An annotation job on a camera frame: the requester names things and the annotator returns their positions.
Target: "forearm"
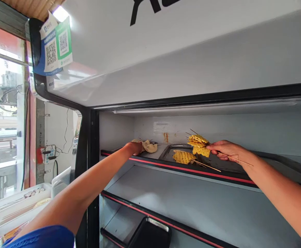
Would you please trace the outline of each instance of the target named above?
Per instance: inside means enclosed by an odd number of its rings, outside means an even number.
[[[301,186],[256,155],[248,161],[253,167],[241,165],[249,177],[301,237]]]
[[[52,199],[15,239],[51,225],[65,226],[76,234],[87,207],[134,152],[128,144],[84,172]]]

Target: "parked white car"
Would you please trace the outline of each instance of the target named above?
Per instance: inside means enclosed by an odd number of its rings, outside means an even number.
[[[14,137],[17,136],[17,129],[12,128],[0,128],[0,137]]]

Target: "yellow waffle-cut food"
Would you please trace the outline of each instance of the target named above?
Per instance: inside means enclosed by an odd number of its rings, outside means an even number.
[[[192,159],[196,159],[196,157],[189,152],[177,152],[173,155],[173,158],[180,164],[188,164]]]
[[[201,142],[197,142],[197,141],[194,141],[194,140],[189,140],[189,142],[187,144],[189,144],[191,146],[194,146],[194,147],[199,147],[199,148],[206,146],[206,144],[201,143]]]
[[[201,147],[201,148],[199,148],[199,147],[194,147],[193,148],[193,154],[200,154],[200,155],[203,155],[203,156],[205,156],[205,157],[209,157],[209,155],[210,155],[210,150],[209,149],[207,149],[207,148],[205,148],[205,147]]]
[[[188,139],[191,141],[191,140],[194,140],[196,142],[199,142],[199,143],[204,143],[204,144],[207,144],[209,141],[206,140],[205,138],[203,138],[201,135],[191,135],[188,137]]]

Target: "red trim strip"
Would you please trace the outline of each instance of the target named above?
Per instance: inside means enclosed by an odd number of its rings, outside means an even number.
[[[218,245],[218,244],[215,244],[215,243],[213,243],[213,242],[211,242],[211,241],[209,241],[209,240],[206,240],[206,239],[204,239],[204,238],[202,238],[202,237],[200,237],[200,236],[197,236],[196,234],[193,234],[193,233],[191,233],[191,232],[188,232],[188,231],[186,231],[186,230],[184,230],[184,229],[182,229],[182,228],[180,228],[180,227],[177,227],[177,226],[175,226],[175,225],[173,225],[173,224],[171,224],[171,223],[169,223],[169,222],[166,222],[166,221],[164,221],[164,220],[162,220],[162,219],[160,219],[160,218],[157,218],[157,217],[155,217],[154,215],[150,215],[150,214],[147,213],[147,212],[141,211],[141,210],[139,210],[139,209],[137,209],[137,208],[135,208],[135,207],[132,207],[131,205],[128,205],[128,204],[126,204],[126,203],[124,203],[124,202],[121,202],[121,201],[119,201],[119,200],[117,200],[117,199],[115,199],[115,198],[112,198],[112,197],[110,197],[110,196],[108,196],[108,195],[106,195],[106,194],[101,193],[101,195],[103,195],[103,196],[105,196],[105,197],[107,197],[107,198],[109,198],[109,199],[111,199],[111,200],[113,200],[113,201],[116,201],[116,202],[118,202],[118,203],[120,203],[120,204],[122,204],[122,205],[124,205],[124,206],[126,206],[126,207],[132,208],[133,210],[136,210],[136,211],[138,211],[138,212],[140,212],[140,213],[142,213],[142,214],[145,214],[145,215],[147,215],[147,216],[149,216],[149,217],[152,217],[152,218],[155,219],[155,220],[159,220],[159,221],[161,221],[162,223],[164,223],[164,224],[166,224],[166,225],[169,225],[169,226],[173,227],[174,229],[177,229],[178,231],[181,231],[181,232],[183,232],[183,233],[186,233],[187,235],[190,235],[190,236],[192,236],[192,237],[194,237],[194,238],[197,238],[197,239],[199,239],[199,240],[202,240],[203,242],[206,242],[206,243],[208,243],[208,244],[210,244],[210,245],[212,245],[212,246],[215,246],[215,247],[217,247],[217,248],[224,248],[224,247],[222,247],[222,246],[220,246],[220,245]]]
[[[243,182],[243,183],[255,184],[252,180],[246,180],[246,179],[240,179],[240,178],[229,177],[229,176],[224,176],[224,175],[218,175],[218,174],[213,174],[213,173],[209,173],[209,172],[202,172],[202,171],[198,171],[198,170],[196,171],[196,170],[192,170],[192,169],[186,169],[186,168],[181,168],[181,167],[172,166],[172,165],[165,165],[165,164],[150,162],[150,161],[146,161],[146,160],[136,159],[136,158],[129,158],[129,159],[134,160],[134,161],[138,161],[138,162],[143,162],[143,163],[148,163],[148,164],[153,164],[153,165],[159,165],[159,166],[173,168],[173,169],[178,169],[178,170],[181,170],[181,171],[183,170],[183,171],[188,171],[188,172],[193,172],[193,173],[198,173],[198,174],[203,174],[203,175],[208,175],[208,176],[213,176],[213,177],[220,177],[220,178],[225,178],[225,179],[229,179],[229,180],[239,181],[239,182]]]
[[[109,239],[111,242],[113,242],[115,245],[117,245],[120,248],[125,248],[124,246],[121,246],[119,243],[117,243],[116,241],[114,241],[112,238],[108,237],[105,234],[101,234],[102,236],[106,237],[107,239]]]

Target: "stain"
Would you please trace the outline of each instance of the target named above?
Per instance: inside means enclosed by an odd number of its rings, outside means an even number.
[[[169,143],[169,135],[168,133],[163,133],[164,142]]]

